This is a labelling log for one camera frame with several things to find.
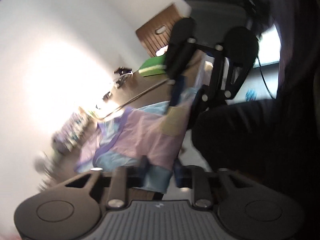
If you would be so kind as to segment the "person in dark clothes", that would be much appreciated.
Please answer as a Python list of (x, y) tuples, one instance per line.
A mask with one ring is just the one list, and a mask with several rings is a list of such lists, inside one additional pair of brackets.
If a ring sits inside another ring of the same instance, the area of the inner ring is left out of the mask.
[(201, 114), (193, 146), (212, 170), (243, 172), (295, 202), (316, 195), (319, 155), (319, 0), (262, 0), (281, 42), (275, 99)]

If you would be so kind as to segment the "pink blue purple garment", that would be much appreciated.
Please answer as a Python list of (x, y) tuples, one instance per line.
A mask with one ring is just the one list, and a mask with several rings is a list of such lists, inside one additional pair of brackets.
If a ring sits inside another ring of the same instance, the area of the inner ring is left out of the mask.
[(187, 88), (175, 107), (167, 101), (139, 109), (127, 107), (121, 115), (97, 123), (81, 148), (75, 172), (92, 168), (112, 172), (120, 166), (134, 166), (147, 157), (150, 166), (142, 189), (166, 193), (196, 93), (195, 88)]

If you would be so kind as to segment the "small black metal stand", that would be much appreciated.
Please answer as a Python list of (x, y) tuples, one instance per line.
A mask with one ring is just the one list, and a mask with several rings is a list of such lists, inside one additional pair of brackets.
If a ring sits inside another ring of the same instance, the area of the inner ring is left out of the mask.
[(113, 72), (113, 74), (118, 75), (118, 77), (113, 81), (114, 87), (118, 89), (126, 82), (129, 76), (133, 75), (133, 71), (132, 68), (119, 67)]

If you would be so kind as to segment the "green box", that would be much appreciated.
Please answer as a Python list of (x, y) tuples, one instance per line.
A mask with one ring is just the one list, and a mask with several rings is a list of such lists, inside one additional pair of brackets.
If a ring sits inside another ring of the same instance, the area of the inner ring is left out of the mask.
[(165, 55), (147, 59), (139, 68), (138, 72), (142, 77), (165, 74)]

